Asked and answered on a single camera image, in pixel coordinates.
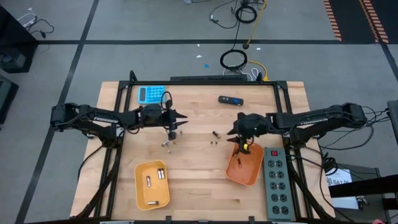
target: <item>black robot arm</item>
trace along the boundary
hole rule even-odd
[[[333,105],[299,114],[267,113],[265,117],[259,114],[238,113],[238,120],[228,133],[237,136],[228,141],[238,143],[239,151],[245,154],[250,153],[248,139],[253,140],[254,137],[263,134],[283,134],[288,141],[285,145],[300,147],[314,136],[342,127],[361,128],[367,122],[362,107],[354,103]]]
[[[174,130],[188,121],[176,122],[177,118],[186,118],[186,116],[171,109],[171,100],[168,100],[165,105],[165,108],[151,104],[140,106],[132,111],[116,112],[88,105],[65,103],[52,108],[50,124],[56,131],[77,129],[86,136],[98,136],[104,147],[115,147],[119,135],[124,130],[131,132],[149,127],[164,127],[168,131],[169,140],[173,140],[175,139]],[[93,121],[114,125],[101,126]]]

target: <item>wooden tabletop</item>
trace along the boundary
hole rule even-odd
[[[294,113],[309,110],[307,96],[302,82],[288,82],[289,95]],[[113,110],[118,82],[104,82],[98,99],[98,108]],[[137,108],[138,86],[132,89],[130,110]],[[257,182],[251,186],[237,184],[225,174],[234,144],[227,142],[226,133],[233,127],[238,112],[263,114],[277,112],[275,96],[271,86],[184,86],[170,85],[167,90],[173,96],[173,108],[188,116],[189,122],[177,130],[175,144],[162,147],[167,139],[164,128],[144,128],[139,134],[126,134],[114,199],[113,220],[164,220],[171,215],[173,220],[248,220],[254,216],[258,221],[267,220],[264,181],[262,171]],[[236,96],[244,99],[243,106],[226,105],[218,102],[218,96]],[[210,144],[221,135],[218,144]],[[262,147],[283,147],[279,135],[266,134],[255,139]],[[88,141],[85,156],[101,145],[98,139]],[[316,140],[307,146],[318,149]],[[90,158],[83,167],[71,215],[83,210],[97,191],[104,162],[105,149]],[[302,149],[302,157],[321,163],[320,155]],[[142,211],[136,204],[134,168],[138,164],[160,159],[166,163],[170,187],[170,202],[164,208]],[[320,205],[330,215],[333,209],[323,199],[320,188],[320,168],[303,162],[307,185]],[[322,189],[331,202],[323,173]],[[300,189],[298,198],[302,216],[305,207]],[[104,195],[102,213],[105,214],[108,192]]]

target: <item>blue calculator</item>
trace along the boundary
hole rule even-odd
[[[165,90],[166,86],[141,86],[138,89],[138,103],[160,103],[160,98],[162,97]]]

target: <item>gray power strip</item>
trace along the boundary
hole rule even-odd
[[[283,148],[264,148],[264,186],[269,221],[291,221],[293,203]]]

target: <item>metal bolt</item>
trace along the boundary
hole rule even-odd
[[[169,146],[169,140],[166,140],[166,142],[163,142],[162,147],[164,146]]]

